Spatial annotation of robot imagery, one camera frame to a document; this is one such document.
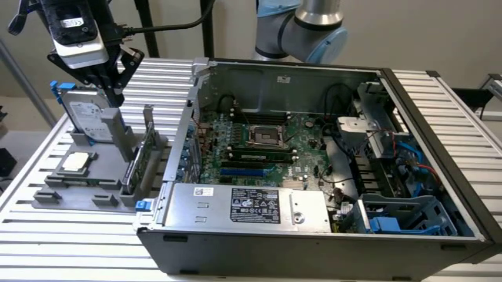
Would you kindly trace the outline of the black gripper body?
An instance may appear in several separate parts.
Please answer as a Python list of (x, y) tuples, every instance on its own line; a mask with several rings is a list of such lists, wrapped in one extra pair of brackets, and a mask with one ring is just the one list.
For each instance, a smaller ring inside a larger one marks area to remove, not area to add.
[(91, 40), (91, 62), (115, 62), (123, 54), (123, 28), (111, 14), (108, 1), (88, 1), (96, 38)]

